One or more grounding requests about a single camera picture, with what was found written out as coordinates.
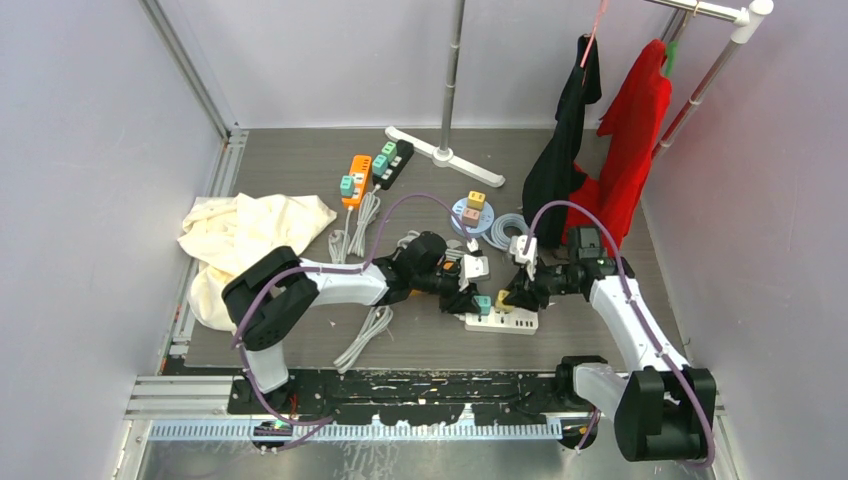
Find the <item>black power strip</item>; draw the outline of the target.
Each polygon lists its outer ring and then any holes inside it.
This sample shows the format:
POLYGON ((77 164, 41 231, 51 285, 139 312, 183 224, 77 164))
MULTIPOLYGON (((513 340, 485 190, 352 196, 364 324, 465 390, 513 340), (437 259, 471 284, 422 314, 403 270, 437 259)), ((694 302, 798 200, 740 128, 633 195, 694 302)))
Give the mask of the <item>black power strip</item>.
POLYGON ((371 172, 372 185, 380 190, 389 190, 409 160, 415 153, 412 143, 404 140, 393 141, 397 144, 397 156, 389 162, 387 171, 381 177, 373 176, 371 172))

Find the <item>green adapter on black strip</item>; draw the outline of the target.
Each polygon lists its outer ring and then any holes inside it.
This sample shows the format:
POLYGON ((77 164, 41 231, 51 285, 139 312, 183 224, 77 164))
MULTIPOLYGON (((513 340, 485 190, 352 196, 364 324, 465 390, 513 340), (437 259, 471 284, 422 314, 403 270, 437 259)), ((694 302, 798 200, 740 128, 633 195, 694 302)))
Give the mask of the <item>green adapter on black strip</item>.
POLYGON ((397 156, 397 144, 393 141, 387 141, 383 145, 380 154, 384 156, 388 162, 391 162, 397 156))

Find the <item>yellow adapter on round socket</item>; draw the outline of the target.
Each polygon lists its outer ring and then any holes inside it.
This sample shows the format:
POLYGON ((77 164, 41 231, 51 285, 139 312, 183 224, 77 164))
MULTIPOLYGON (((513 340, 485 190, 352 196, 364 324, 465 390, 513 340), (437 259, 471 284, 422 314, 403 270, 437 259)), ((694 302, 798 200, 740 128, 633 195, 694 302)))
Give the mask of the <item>yellow adapter on round socket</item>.
POLYGON ((486 204, 486 195, 479 191, 469 191, 466 197, 466 207, 482 212, 486 204))

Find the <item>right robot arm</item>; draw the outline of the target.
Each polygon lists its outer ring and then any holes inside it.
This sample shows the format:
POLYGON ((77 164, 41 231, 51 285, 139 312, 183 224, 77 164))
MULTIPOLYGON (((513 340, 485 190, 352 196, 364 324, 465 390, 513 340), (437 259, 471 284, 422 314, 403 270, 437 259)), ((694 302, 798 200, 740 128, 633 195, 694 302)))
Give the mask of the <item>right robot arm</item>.
POLYGON ((622 456, 631 462, 705 464, 715 454, 712 422, 717 387, 706 368, 694 368, 662 332, 642 299, 638 281, 617 251, 607 251, 598 227, 567 235, 567 261, 546 265, 537 241, 514 237, 508 253, 518 267, 505 304, 533 312, 555 295, 581 295, 603 319, 627 374, 599 357, 566 357, 555 384, 558 403, 577 411, 587 403, 610 415, 622 456))

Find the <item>cream cloth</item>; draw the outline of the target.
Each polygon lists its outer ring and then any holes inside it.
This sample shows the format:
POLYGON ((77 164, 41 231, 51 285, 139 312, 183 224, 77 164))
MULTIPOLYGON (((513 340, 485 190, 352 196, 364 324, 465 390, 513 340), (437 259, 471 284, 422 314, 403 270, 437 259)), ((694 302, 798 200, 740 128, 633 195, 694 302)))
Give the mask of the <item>cream cloth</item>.
POLYGON ((189 288, 192 314, 203 326, 234 333, 224 287, 279 246, 301 254, 337 213, 318 196, 199 197, 183 219, 181 249, 198 261, 189 288))

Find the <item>teal adapter on black strip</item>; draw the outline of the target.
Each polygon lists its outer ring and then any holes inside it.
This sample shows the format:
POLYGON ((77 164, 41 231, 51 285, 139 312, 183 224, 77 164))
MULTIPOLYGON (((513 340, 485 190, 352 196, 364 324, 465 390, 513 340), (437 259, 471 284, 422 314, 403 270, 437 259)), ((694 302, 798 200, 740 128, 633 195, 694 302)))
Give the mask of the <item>teal adapter on black strip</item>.
POLYGON ((372 161, 371 172, 373 176, 381 177, 389 166, 389 159, 384 154, 378 154, 372 161))

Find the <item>yellow plug adapter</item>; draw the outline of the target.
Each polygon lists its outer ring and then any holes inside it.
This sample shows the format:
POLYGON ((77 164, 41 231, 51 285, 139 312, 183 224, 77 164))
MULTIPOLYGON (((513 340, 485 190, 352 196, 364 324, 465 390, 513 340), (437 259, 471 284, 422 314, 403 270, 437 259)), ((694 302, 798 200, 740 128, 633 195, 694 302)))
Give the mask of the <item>yellow plug adapter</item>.
POLYGON ((500 312, 512 312, 514 310, 514 308, 515 308, 514 305, 509 305, 509 304, 506 303, 506 299, 509 296, 509 294, 510 294, 510 291, 505 290, 505 289, 501 289, 498 292, 498 294, 495 298, 495 302, 494 302, 494 308, 496 310, 498 310, 500 312))

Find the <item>white clothes rack stand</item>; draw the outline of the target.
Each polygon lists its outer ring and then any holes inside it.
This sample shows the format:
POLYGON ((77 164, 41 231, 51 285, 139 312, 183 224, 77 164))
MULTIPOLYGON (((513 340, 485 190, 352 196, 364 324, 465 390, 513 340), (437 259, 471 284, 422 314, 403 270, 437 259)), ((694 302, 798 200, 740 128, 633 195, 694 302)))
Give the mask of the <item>white clothes rack stand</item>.
POLYGON ((430 144, 398 129, 395 126, 387 126, 384 133, 389 140, 402 140, 411 143, 417 153, 430 158, 436 167, 450 168, 477 180, 484 185, 499 188, 502 187, 506 181, 506 178, 503 175, 496 174, 486 168, 465 160, 458 156, 450 146, 465 5, 465 0, 457 0, 453 9, 449 54, 446 78, 444 82, 439 142, 437 144, 430 144))

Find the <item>teal plug adapter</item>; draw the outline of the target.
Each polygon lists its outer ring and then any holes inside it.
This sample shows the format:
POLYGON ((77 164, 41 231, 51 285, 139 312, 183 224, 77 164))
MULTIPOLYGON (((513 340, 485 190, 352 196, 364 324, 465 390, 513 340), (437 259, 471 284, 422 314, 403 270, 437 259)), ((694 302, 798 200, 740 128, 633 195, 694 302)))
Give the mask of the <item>teal plug adapter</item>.
POLYGON ((481 316, 487 316, 487 315, 490 314, 492 307, 493 307, 493 302, 492 302, 492 299, 491 299, 490 296, 488 296, 488 295, 475 295, 473 300, 474 300, 474 303, 476 304, 476 306, 479 310, 479 314, 481 316))

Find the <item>teal adapter on orange strip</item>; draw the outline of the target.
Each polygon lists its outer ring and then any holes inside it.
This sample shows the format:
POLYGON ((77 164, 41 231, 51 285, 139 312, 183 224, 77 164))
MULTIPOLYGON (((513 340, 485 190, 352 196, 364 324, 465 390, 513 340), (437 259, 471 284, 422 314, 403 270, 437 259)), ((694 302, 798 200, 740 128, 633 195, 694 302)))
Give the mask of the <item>teal adapter on orange strip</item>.
POLYGON ((355 193, 356 182, 353 176, 344 175, 340 180, 340 195, 342 198, 352 198, 355 193))

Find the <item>round blue power socket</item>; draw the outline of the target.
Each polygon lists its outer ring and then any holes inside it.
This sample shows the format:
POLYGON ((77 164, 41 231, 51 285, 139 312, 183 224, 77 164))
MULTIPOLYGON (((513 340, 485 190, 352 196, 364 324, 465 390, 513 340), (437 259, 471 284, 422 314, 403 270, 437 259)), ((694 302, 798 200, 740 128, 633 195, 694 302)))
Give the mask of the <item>round blue power socket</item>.
POLYGON ((468 213, 468 199, 457 200, 452 206, 449 222, 453 230, 460 236, 468 233, 472 238, 479 238, 491 230, 496 219, 495 211, 488 201, 483 203, 476 216, 468 213))

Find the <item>red hanging garment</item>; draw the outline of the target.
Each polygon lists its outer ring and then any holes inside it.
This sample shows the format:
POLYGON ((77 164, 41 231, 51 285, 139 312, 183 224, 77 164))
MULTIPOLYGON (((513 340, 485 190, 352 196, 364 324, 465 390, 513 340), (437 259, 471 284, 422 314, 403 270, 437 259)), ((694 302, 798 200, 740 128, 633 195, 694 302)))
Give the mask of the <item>red hanging garment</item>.
POLYGON ((569 195, 605 225, 618 247, 630 231, 671 103, 672 83, 662 73, 666 49, 662 40, 654 39, 635 60, 597 130, 599 137, 610 138, 599 177, 577 169, 579 187, 569 195))

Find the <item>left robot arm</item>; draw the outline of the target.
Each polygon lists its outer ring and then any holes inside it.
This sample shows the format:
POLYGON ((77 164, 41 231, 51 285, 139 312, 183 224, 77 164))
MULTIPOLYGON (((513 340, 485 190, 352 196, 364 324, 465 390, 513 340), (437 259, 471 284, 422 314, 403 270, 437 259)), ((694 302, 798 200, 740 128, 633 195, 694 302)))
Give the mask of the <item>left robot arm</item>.
POLYGON ((479 314, 477 286, 446 240, 425 231, 388 256, 358 264, 318 263, 277 247, 230 281, 221 298, 236 328, 235 345, 254 383, 252 398, 269 413, 292 397, 283 341, 312 307, 336 304, 384 307, 412 292, 434 295, 441 312, 479 314))

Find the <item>black hanging garment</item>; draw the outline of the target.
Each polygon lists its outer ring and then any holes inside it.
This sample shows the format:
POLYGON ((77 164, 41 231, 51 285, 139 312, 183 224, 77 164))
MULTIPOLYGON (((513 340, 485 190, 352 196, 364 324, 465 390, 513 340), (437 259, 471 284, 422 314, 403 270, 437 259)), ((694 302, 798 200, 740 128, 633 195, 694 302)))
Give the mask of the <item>black hanging garment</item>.
POLYGON ((598 45, 588 35, 577 41, 574 66, 560 94, 551 139, 535 161, 522 188, 522 212, 530 224, 554 200, 567 200, 588 175, 575 167, 584 130, 586 107, 602 98, 598 45))

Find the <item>white power strip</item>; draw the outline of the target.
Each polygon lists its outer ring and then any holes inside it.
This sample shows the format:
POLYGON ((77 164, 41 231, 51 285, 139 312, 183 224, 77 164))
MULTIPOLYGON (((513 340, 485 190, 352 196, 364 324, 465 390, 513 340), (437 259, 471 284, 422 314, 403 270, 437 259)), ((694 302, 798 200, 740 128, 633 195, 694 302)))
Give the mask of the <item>white power strip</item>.
POLYGON ((458 318, 467 331, 473 332, 534 335, 539 327, 538 314, 520 308, 512 311, 492 309, 487 315, 465 313, 458 318))

